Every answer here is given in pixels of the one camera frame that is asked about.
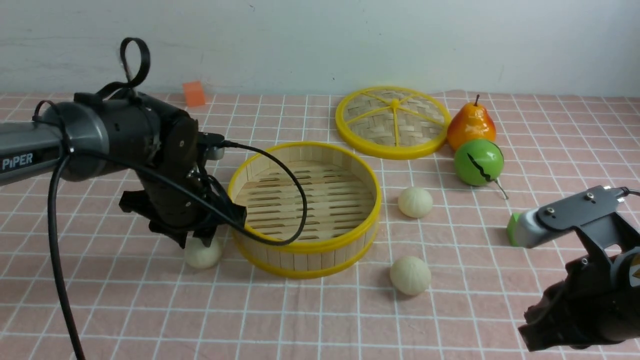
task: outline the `green apple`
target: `green apple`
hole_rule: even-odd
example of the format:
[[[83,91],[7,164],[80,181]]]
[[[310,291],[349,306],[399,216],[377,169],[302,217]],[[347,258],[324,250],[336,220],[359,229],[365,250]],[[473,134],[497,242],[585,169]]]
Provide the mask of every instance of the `green apple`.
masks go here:
[[[456,175],[471,186],[497,183],[504,168],[502,151],[487,139],[465,142],[456,151],[453,162]]]

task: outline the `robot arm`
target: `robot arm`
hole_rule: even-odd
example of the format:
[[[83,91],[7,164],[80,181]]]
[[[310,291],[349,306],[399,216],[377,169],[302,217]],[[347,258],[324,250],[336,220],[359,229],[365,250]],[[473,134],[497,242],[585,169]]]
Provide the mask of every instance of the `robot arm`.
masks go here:
[[[93,94],[79,94],[72,102],[47,108],[33,122],[0,127],[0,185],[13,183],[54,169],[62,157],[64,122],[70,144],[150,168],[173,182],[200,194],[217,208],[244,223],[245,208],[224,202],[208,192],[200,175],[207,160],[224,155],[224,137],[198,131],[198,122],[171,104],[143,93],[121,90],[103,101]],[[74,156],[62,178],[84,181],[125,170],[124,167],[88,156]],[[138,173],[144,190],[124,192],[120,207],[149,219],[149,229],[166,235],[184,248],[188,232],[208,247],[222,221],[182,193]]]
[[[640,337],[640,233],[616,212],[637,192],[596,186],[518,219],[514,238],[534,248],[575,231],[587,250],[565,265],[567,278],[547,288],[518,330],[529,351],[585,349]],[[608,256],[618,245],[621,254]]]

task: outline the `table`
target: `table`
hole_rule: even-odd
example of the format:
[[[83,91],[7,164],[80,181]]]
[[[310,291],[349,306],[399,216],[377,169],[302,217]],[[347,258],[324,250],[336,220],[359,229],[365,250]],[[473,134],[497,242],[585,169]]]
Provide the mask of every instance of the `table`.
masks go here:
[[[474,92],[433,94],[452,115]],[[29,121],[40,99],[70,94],[0,92],[0,122]],[[154,96],[185,108],[179,94]],[[260,148],[311,140],[347,147],[333,113],[341,96],[216,94],[185,108],[204,131]],[[638,341],[585,351],[530,354],[516,328],[541,292],[564,279],[584,252],[574,235],[525,251],[508,246],[510,214],[598,184],[640,187],[640,99],[481,94],[506,159],[500,183],[471,189],[455,176],[452,151],[418,160],[363,159],[383,186],[381,231],[348,270],[284,280],[250,266],[229,241],[215,268],[185,266],[179,247],[117,207],[139,190],[132,172],[63,183],[60,250],[89,359],[503,360],[634,359]],[[247,158],[229,150],[212,172],[227,183]],[[48,176],[0,188],[2,359],[67,359],[71,346],[55,293],[46,239]],[[428,189],[435,207],[408,220],[396,206],[407,186]],[[640,199],[620,211],[638,226]],[[406,299],[388,279],[393,259],[424,258],[428,292]]]

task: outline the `fruit stem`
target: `fruit stem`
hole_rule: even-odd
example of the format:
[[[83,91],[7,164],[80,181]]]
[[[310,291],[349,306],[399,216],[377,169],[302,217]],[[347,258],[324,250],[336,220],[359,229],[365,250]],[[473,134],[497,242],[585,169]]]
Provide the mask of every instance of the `fruit stem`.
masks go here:
[[[498,179],[493,180],[495,182],[496,185],[498,185],[498,187],[500,188],[500,190],[502,191],[502,194],[504,195],[504,200],[509,200],[509,195],[507,195],[507,192],[504,191],[504,189],[502,188],[502,186],[500,185],[500,183],[498,182]]]

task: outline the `orange block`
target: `orange block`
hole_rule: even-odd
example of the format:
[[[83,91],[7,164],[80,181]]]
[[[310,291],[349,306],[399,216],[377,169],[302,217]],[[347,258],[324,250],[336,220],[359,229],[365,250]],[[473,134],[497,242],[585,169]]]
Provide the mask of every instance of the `orange block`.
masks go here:
[[[187,106],[190,108],[205,104],[204,90],[202,90],[202,84],[199,81],[184,83],[182,84],[182,89],[187,100]]]

